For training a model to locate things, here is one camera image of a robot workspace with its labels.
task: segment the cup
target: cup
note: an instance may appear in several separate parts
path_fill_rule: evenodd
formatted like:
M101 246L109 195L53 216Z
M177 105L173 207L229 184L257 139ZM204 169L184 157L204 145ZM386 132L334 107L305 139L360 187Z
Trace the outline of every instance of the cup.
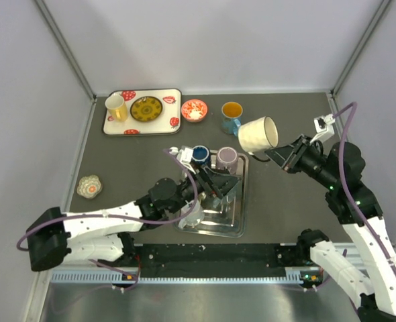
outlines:
M253 154L275 148L279 143L279 133L273 119L264 116L241 125L238 130L238 141L244 151Z
M216 169L228 170L230 174L237 173L238 153L230 146L220 148L216 154Z
M241 126L243 107L236 102L227 102L222 106L222 130L228 134L238 135Z
M108 97L105 100L105 107L116 121L123 122L128 118L125 99L120 95L114 94Z
M210 151L205 146L195 146L192 153L192 161L200 166L208 166L211 168Z
M181 210L180 210L180 215L184 215L190 208L192 207L192 204L186 204ZM190 214L188 214L185 218L180 219L179 221L179 228L183 229L185 226L191 226L195 227L196 225L200 224L202 220L204 219L204 209L201 206L201 203L197 201L195 203L195 207L191 211Z

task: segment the blue mug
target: blue mug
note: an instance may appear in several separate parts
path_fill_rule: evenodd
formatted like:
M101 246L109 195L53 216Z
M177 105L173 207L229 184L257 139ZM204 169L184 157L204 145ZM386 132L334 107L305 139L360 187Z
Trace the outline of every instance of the blue mug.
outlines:
M195 146L192 153L192 161L200 166L208 166L211 168L210 150L205 146Z
M243 107L236 102L227 102L222 106L222 130L228 134L238 136L241 126Z

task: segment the mug handle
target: mug handle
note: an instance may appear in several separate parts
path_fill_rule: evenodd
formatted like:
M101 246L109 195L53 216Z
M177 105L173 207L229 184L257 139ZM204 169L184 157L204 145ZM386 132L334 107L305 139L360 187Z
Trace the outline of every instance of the mug handle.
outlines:
M232 130L232 133L233 133L235 136L238 136L238 129L240 128L240 126L241 126L240 121L238 121L237 119L235 119L235 120L234 120L234 129Z

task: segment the gray table surface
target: gray table surface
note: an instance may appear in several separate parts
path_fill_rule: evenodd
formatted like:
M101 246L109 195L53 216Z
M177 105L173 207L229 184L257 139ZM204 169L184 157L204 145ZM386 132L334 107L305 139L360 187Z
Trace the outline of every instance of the gray table surface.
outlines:
M76 194L71 211L91 211L124 204L142 195L164 176L179 177L179 169L162 153L171 146L204 144L211 149L232 146L240 151L234 136L220 129L221 106L237 101L244 107L243 121L264 115L277 123L280 144L292 142L300 133L314 133L312 119L330 112L325 94L201 95L194 96L209 106L209 115L198 124L182 122L171 136L134 138L107 137L102 132L104 98L98 99L79 178L97 174L103 191L88 201ZM327 142L329 148L336 139ZM167 225L134 235L142 243L280 243L295 242L307 227L322 229L335 242L348 242L328 209L325 190L304 174L290 175L275 164L249 163L246 232L230 239L182 233ZM77 296L95 285L51 284L40 322L78 321L358 321L348 297L330 281L318 293L290 290L295 286L231 285L139 285L124 295L109 289L88 294L64 314Z
M181 122L180 131L172 135L111 137L103 133L105 98L98 98L89 130L79 178L96 174L103 191L93 200L76 193L71 211L92 211L122 205L145 195L163 177L177 179L179 167L162 149L171 146L203 144L212 150L231 146L241 152L234 136L221 130L221 106L239 102L244 113L242 122L271 116L279 131L279 145L291 143L299 134L315 133L313 118L330 113L325 93L247 94L184 96L182 101L197 98L209 107L201 123ZM328 150L337 138L324 144ZM249 162L249 185L246 204L246 231L240 238L214 237L180 232L172 225L135 233L138 243L281 243L295 242L306 228L321 229L334 242L349 242L328 209L325 190L305 174L286 174L274 163Z
M51 285L40 322L359 322L333 280L307 293L299 286L263 284L139 285L123 295L98 290L68 306L93 288ZM50 304L65 312L54 314Z

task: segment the white wall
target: white wall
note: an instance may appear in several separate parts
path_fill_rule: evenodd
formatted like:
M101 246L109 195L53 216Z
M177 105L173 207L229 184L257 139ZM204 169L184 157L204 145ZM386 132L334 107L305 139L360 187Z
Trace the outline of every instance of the white wall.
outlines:
M30 0L0 1L0 321L34 274L15 243L66 192L91 104Z
M396 1L340 94L358 101L350 139L367 162L365 183L376 193L396 242Z
M46 0L97 94L334 86L381 0Z

